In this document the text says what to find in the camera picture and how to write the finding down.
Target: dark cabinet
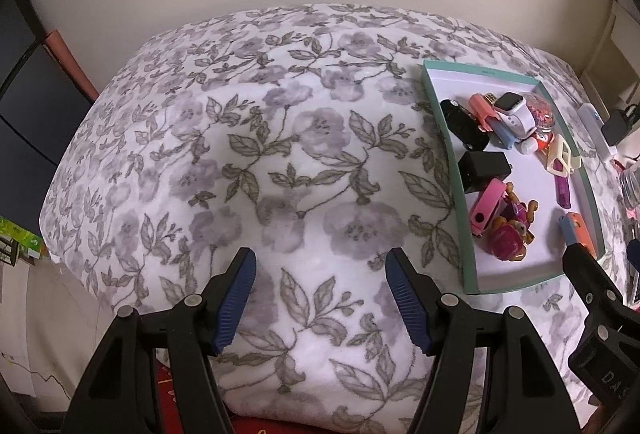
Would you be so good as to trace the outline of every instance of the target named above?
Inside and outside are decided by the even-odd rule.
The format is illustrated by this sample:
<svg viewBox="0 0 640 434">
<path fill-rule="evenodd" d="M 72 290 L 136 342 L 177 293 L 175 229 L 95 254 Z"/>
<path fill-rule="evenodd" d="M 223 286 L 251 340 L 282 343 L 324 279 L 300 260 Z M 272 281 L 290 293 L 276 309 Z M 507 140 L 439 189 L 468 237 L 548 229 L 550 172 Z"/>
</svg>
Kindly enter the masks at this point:
<svg viewBox="0 0 640 434">
<path fill-rule="evenodd" d="M 56 167 L 1 120 L 0 143 L 0 215 L 40 235 L 40 209 Z"/>
<path fill-rule="evenodd" d="M 3 1 L 0 216 L 41 235 L 38 220 L 47 190 L 90 105 L 47 50 L 38 45 L 15 0 Z"/>
<path fill-rule="evenodd" d="M 14 0 L 0 6 L 0 85 L 35 40 Z"/>
<path fill-rule="evenodd" d="M 0 98 L 0 116 L 54 163 L 62 159 L 89 107 L 42 46 Z"/>
</svg>

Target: floral blanket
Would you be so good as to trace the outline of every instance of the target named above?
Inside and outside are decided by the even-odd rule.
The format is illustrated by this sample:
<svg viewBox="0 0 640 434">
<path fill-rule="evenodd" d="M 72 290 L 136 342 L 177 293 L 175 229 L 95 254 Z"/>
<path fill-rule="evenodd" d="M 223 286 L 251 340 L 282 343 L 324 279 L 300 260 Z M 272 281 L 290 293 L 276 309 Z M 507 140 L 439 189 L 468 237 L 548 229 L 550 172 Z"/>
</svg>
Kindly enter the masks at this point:
<svg viewBox="0 0 640 434">
<path fill-rule="evenodd" d="M 616 175 L 575 112 L 586 100 L 561 60 L 461 20 L 315 4 L 245 11 L 152 38 L 87 114 L 40 223 L 52 258 L 103 303 L 171 307 L 255 250 L 254 289 L 214 363 L 238 414 L 340 432 L 404 432 L 431 360 L 414 348 L 385 282 L 402 246 L 440 289 L 462 294 L 446 155 L 419 83 L 423 59 L 539 78 L 580 146 L 623 289 Z M 564 277 L 509 294 L 569 371 L 586 310 Z M 474 432 L 482 357 L 461 432 Z"/>
</svg>

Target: black charger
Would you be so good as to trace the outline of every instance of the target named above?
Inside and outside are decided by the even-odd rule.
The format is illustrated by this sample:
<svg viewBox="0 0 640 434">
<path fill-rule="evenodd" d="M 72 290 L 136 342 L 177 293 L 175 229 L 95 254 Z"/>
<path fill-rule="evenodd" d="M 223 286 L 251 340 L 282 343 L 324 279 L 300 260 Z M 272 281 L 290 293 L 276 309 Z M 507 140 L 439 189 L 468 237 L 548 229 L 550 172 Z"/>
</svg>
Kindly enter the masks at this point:
<svg viewBox="0 0 640 434">
<path fill-rule="evenodd" d="M 511 165 L 503 152 L 467 151 L 458 162 L 465 194 L 487 188 L 493 178 L 503 181 L 511 174 Z"/>
<path fill-rule="evenodd" d="M 625 110 L 614 109 L 609 119 L 601 128 L 602 135 L 609 146 L 619 144 L 631 129 L 640 120 L 640 107 L 631 104 Z"/>
</svg>

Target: pink clip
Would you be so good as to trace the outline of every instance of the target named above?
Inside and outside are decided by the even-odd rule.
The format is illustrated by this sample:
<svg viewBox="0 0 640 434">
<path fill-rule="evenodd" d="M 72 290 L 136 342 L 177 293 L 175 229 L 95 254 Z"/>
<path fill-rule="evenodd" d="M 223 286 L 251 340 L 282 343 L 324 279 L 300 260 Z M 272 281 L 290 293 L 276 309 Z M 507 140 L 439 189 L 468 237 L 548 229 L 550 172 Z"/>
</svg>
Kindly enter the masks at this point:
<svg viewBox="0 0 640 434">
<path fill-rule="evenodd" d="M 487 118 L 498 119 L 498 114 L 486 98 L 482 96 L 482 94 L 474 94 L 469 99 L 469 107 L 471 107 L 471 111 L 473 111 L 478 122 L 480 122 L 480 127 L 487 132 L 493 132 L 494 130 L 491 128 L 491 125 L 489 125 L 485 120 Z"/>
<path fill-rule="evenodd" d="M 475 236 L 484 234 L 506 189 L 507 185 L 498 178 L 494 178 L 489 182 L 489 185 L 480 194 L 478 201 L 469 212 L 469 224 L 472 234 Z"/>
</svg>

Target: toy figure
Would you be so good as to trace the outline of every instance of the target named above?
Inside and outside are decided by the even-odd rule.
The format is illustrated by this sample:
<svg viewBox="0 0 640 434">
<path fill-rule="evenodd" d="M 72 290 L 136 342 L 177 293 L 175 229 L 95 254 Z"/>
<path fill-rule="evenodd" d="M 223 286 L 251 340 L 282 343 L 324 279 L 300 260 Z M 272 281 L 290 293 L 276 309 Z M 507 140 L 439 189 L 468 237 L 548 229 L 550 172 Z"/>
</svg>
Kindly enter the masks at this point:
<svg viewBox="0 0 640 434">
<path fill-rule="evenodd" d="M 525 205 L 513 192 L 511 182 L 507 183 L 504 201 L 506 208 L 494 219 L 489 230 L 489 251 L 500 260 L 523 260 L 527 255 L 526 244 L 535 239 L 529 227 L 538 210 L 538 202 L 531 200 Z"/>
</svg>

